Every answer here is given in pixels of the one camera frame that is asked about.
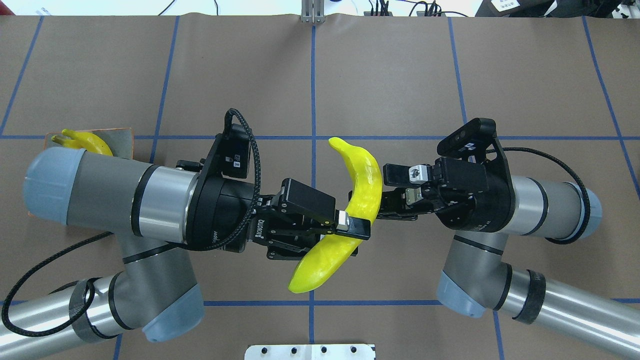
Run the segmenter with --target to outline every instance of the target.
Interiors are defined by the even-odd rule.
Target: yellow banana
[[[82,149],[82,145],[77,140],[63,138],[62,136],[54,135],[51,137],[51,141],[54,143],[58,143],[64,147],[68,147],[70,149]]]
[[[87,149],[87,151],[94,152],[96,154],[113,156],[113,153],[111,152],[111,149],[109,148],[107,143],[104,142],[103,139],[99,138],[98,135],[96,134],[84,132],[84,131],[73,131],[69,129],[64,129],[62,131],[62,135],[70,138],[65,140],[71,140],[71,141],[59,142],[56,140],[59,140],[60,137],[57,137],[57,139],[54,139],[56,138],[56,136],[51,138],[51,140],[65,147],[73,147],[73,146],[79,145],[80,148],[85,148]]]
[[[373,224],[382,198],[382,175],[378,162],[365,149],[350,145],[343,139],[331,138],[329,145],[342,155],[353,182],[347,213],[351,217],[368,219]],[[304,293],[320,287],[360,243],[362,240],[345,236],[325,236],[296,266],[289,291]]]

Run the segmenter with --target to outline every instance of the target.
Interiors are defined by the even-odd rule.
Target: white paper
[[[493,4],[499,12],[505,12],[520,6],[518,0],[491,0],[491,4]]]

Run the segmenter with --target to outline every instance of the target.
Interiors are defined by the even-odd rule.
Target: cable
[[[172,0],[172,1],[169,3],[169,5],[167,5],[167,6],[166,6],[166,8],[164,8],[164,10],[163,10],[163,11],[161,11],[161,12],[158,14],[158,16],[160,16],[160,15],[164,14],[164,12],[165,12],[167,9],[169,9],[169,8],[171,7],[171,5],[173,5],[173,3],[175,3],[175,0]]]
[[[84,303],[84,306],[78,310],[78,312],[76,314],[74,314],[73,316],[71,316],[69,318],[68,321],[53,327],[52,329],[49,330],[44,330],[44,331],[30,331],[30,330],[26,330],[23,329],[21,327],[17,327],[16,325],[14,325],[10,320],[9,320],[9,305],[11,304],[11,301],[13,301],[13,298],[15,296],[15,294],[18,292],[18,290],[20,290],[20,287],[22,287],[22,285],[24,285],[24,283],[27,281],[27,279],[29,279],[33,274],[36,273],[36,271],[40,270],[41,268],[45,267],[46,265],[48,265],[49,263],[53,262],[55,259],[58,259],[59,257],[68,254],[69,252],[72,252],[73,250],[78,249],[79,247],[83,247],[87,244],[90,244],[92,242],[98,241],[100,239],[106,238],[109,235],[112,235],[113,233],[107,231],[105,233],[102,234],[98,234],[92,238],[88,238],[86,240],[80,241],[77,244],[71,245],[70,247],[67,247],[66,249],[57,252],[56,254],[49,256],[47,259],[45,259],[44,261],[42,261],[41,263],[37,264],[36,266],[34,266],[33,268],[31,268],[29,271],[26,272],[26,274],[24,274],[20,280],[18,280],[18,282],[15,283],[15,285],[13,285],[13,288],[11,289],[11,291],[9,291],[9,294],[7,294],[6,298],[4,299],[4,303],[2,304],[2,324],[9,330],[12,331],[18,335],[22,335],[22,336],[28,336],[30,338],[39,338],[42,336],[48,336],[48,335],[52,335],[55,334],[57,332],[60,332],[64,329],[66,329],[69,325],[71,325],[74,321],[78,320],[81,316],[83,316],[87,309],[89,309],[89,307],[91,306],[91,303],[93,302],[93,298],[95,296],[95,287],[93,286],[93,282],[92,281],[87,281],[86,283],[86,287],[87,289],[85,291],[89,292],[89,299],[87,299],[87,301]]]
[[[213,243],[212,245],[202,247],[202,248],[194,248],[186,244],[176,243],[175,245],[181,249],[192,250],[192,251],[209,251],[209,250],[218,249],[232,242],[233,240],[235,240],[235,238],[238,235],[240,235],[240,232],[242,232],[244,227],[247,226],[247,224],[249,223],[249,220],[251,220],[253,211],[256,208],[256,205],[258,204],[258,198],[260,197],[260,179],[261,179],[260,152],[258,151],[258,143],[255,141],[255,136],[253,135],[253,131],[249,127],[249,124],[247,124],[242,114],[240,114],[240,111],[237,111],[236,109],[233,109],[233,108],[229,109],[225,114],[225,121],[229,118],[232,118],[233,116],[235,116],[238,119],[238,121],[240,122],[240,125],[242,125],[244,131],[249,136],[249,141],[251,141],[251,152],[253,153],[253,167],[254,167],[253,197],[251,199],[251,203],[249,203],[249,207],[246,209],[246,213],[244,213],[244,216],[242,220],[240,220],[240,223],[238,224],[236,229],[233,230],[233,232],[229,236],[227,236],[224,240],[220,240],[217,243]]]
[[[573,171],[567,164],[563,163],[560,159],[556,158],[555,156],[551,156],[546,152],[542,152],[540,150],[530,149],[528,147],[505,147],[502,150],[530,152],[531,154],[542,156],[543,158],[549,159],[554,163],[560,165],[560,167],[562,167],[564,171],[566,171],[567,173],[569,173],[569,175],[571,175],[575,183],[580,188],[580,193],[582,194],[582,201],[584,202],[584,218],[583,218],[584,220],[582,221],[582,225],[578,229],[578,232],[575,233],[575,235],[573,235],[571,238],[567,240],[557,240],[554,238],[545,238],[545,239],[547,239],[548,241],[551,241],[554,244],[559,244],[559,245],[571,244],[576,240],[578,240],[582,236],[582,234],[584,234],[584,231],[587,229],[587,225],[589,224],[589,217],[591,216],[591,202],[589,201],[589,194],[587,193],[587,188],[584,186],[584,183],[582,182],[578,174],[576,174],[575,171]],[[487,154],[492,152],[495,152],[495,149],[490,149],[486,151]]]
[[[411,8],[411,11],[409,12],[409,16],[411,16],[413,14],[413,11],[415,10],[415,7],[420,5],[420,4],[424,4],[424,12],[427,12],[427,7],[429,6],[429,4],[426,1],[418,1],[417,3],[415,3],[413,5],[413,8]]]
[[[436,13],[434,13],[432,16],[437,16],[437,15],[440,15],[440,14],[442,14],[442,13],[457,13],[458,15],[462,15],[462,16],[464,16],[464,17],[469,17],[468,15],[465,15],[465,14],[463,14],[463,13],[459,13],[459,12],[436,12]]]

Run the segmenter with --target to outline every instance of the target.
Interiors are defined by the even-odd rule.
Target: blue tape line
[[[173,36],[171,39],[171,48],[169,49],[169,60],[166,62],[166,72],[164,73],[164,84],[162,87],[162,95],[160,96],[160,107],[158,108],[158,118],[156,120],[156,131],[154,133],[154,143],[151,145],[151,156],[149,162],[153,163],[156,158],[156,147],[158,143],[158,136],[160,135],[160,125],[162,124],[162,114],[164,111],[164,99],[166,97],[166,88],[169,86],[169,75],[171,74],[171,62],[173,61],[173,50],[175,49],[175,38],[178,35],[178,23],[180,17],[175,17],[175,24],[173,25]]]
[[[316,300],[316,306],[440,306],[437,300]]]
[[[493,311],[493,324],[495,326],[495,337],[498,341],[498,356],[500,360],[504,360],[504,348],[502,347],[502,332],[500,331],[500,320],[498,319],[498,312]]]
[[[26,300],[14,300],[14,301],[11,301],[11,304],[9,304],[9,306],[14,306],[14,305],[17,305],[17,304],[21,304],[23,302],[27,302],[27,301]],[[4,304],[4,300],[0,301],[0,306],[2,306],[3,304]]]
[[[605,86],[604,80],[602,79],[602,74],[600,73],[600,66],[598,65],[598,60],[596,59],[596,52],[593,49],[593,43],[591,41],[591,33],[589,32],[589,26],[587,25],[587,18],[585,16],[582,16],[582,25],[584,26],[584,33],[587,36],[587,43],[589,44],[589,51],[591,51],[591,59],[593,60],[593,66],[596,69],[596,75],[598,75],[598,81],[600,82],[600,87],[602,87],[602,93],[604,94],[604,99],[607,102],[607,107],[609,108],[609,114],[611,115],[613,126],[616,128],[616,134],[618,134],[618,139],[620,140],[620,147],[622,147],[622,153],[625,155],[625,160],[627,161],[627,167],[629,169],[629,174],[631,175],[631,180],[633,180],[634,182],[634,186],[636,188],[636,194],[638,196],[638,199],[640,199],[640,184],[638,184],[636,172],[634,171],[634,168],[631,165],[631,160],[629,159],[629,153],[627,152],[627,146],[625,145],[624,140],[622,140],[622,132],[620,131],[620,126],[618,125],[618,119],[616,119],[616,114],[613,111],[613,105],[611,105],[611,100],[609,98],[609,93],[607,92],[607,87]]]
[[[205,301],[204,306],[308,306],[307,300],[218,300]]]
[[[43,140],[44,135],[1,135],[0,139],[7,140]]]
[[[120,346],[122,345],[122,334],[118,335],[116,338],[116,347],[113,350],[113,360],[118,360],[120,358]]]
[[[316,26],[311,27],[311,187],[316,187]],[[309,292],[309,343],[316,343],[315,291]]]
[[[316,26],[311,27],[311,136],[316,135]]]
[[[257,140],[329,140],[338,137],[343,140],[442,140],[446,135],[262,135]],[[6,139],[44,139],[43,135],[1,135]],[[136,135],[136,140],[213,140],[215,135]],[[618,141],[618,136],[545,136],[545,135],[502,135],[500,140],[596,140]],[[640,136],[622,136],[623,140],[640,140]]]
[[[316,308],[315,308],[316,292],[309,292],[309,343],[316,343]]]
[[[328,140],[338,137],[343,140],[442,140],[446,136],[419,136],[419,135],[331,135],[316,136],[318,140]]]
[[[462,94],[462,80],[460,80],[460,67],[458,66],[458,53],[456,52],[456,39],[453,35],[453,23],[448,17],[449,36],[451,38],[451,51],[453,52],[453,66],[456,69],[456,82],[458,83],[458,96],[460,97],[460,110],[462,111],[462,123],[467,123],[467,109],[465,107],[465,97]]]
[[[640,299],[611,299],[611,300],[621,302],[623,304],[640,304]]]
[[[0,125],[0,135],[2,135],[2,133],[4,132],[4,127],[6,126],[6,122],[9,120],[9,114],[11,113],[13,101],[15,100],[15,96],[18,94],[18,88],[20,87],[20,83],[22,82],[24,71],[27,69],[27,64],[29,63],[31,52],[33,51],[33,48],[36,45],[36,39],[38,38],[38,34],[40,33],[40,28],[42,27],[43,20],[44,20],[44,16],[41,16],[40,20],[38,21],[38,26],[36,26],[36,31],[33,33],[33,38],[31,39],[31,44],[29,45],[27,56],[24,57],[24,63],[22,63],[22,68],[20,69],[18,80],[15,81],[15,86],[13,87],[11,98],[9,98],[9,104],[6,106],[6,111],[4,112],[4,118],[2,119],[2,124]]]

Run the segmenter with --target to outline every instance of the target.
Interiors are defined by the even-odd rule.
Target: silver arm tube
[[[113,276],[94,283],[95,296],[87,315],[93,326],[106,336],[124,332],[109,310],[109,283]],[[23,329],[43,331],[69,320],[69,302],[74,287],[50,294],[46,297],[24,302],[9,308],[11,321]],[[97,338],[95,342],[105,341]],[[56,334],[41,338],[29,338],[15,334],[0,324],[0,359],[38,359],[70,348],[84,345],[72,326]]]
[[[529,291],[529,274],[513,270],[501,309],[518,316]],[[615,354],[640,359],[640,311],[563,284],[546,280],[542,308],[534,324],[573,336]]]
[[[87,317],[56,334],[39,338],[18,335],[0,325],[0,360],[39,359],[106,341],[139,327],[146,329],[149,341],[164,341],[198,324],[204,308],[186,250],[167,249],[165,241],[133,234],[118,236],[118,241],[126,270],[95,281],[95,296]],[[70,309],[70,302],[82,304],[83,297],[88,297],[84,289],[81,282],[46,297],[11,306],[9,319],[27,330],[51,329],[69,320],[70,314],[77,311],[76,307]],[[195,301],[184,301],[187,294]],[[176,310],[181,320],[176,320]],[[155,327],[147,328],[150,323]]]
[[[438,286],[443,305],[478,318],[485,308],[573,336],[612,353],[640,359],[640,310],[500,258],[507,234],[457,231]]]

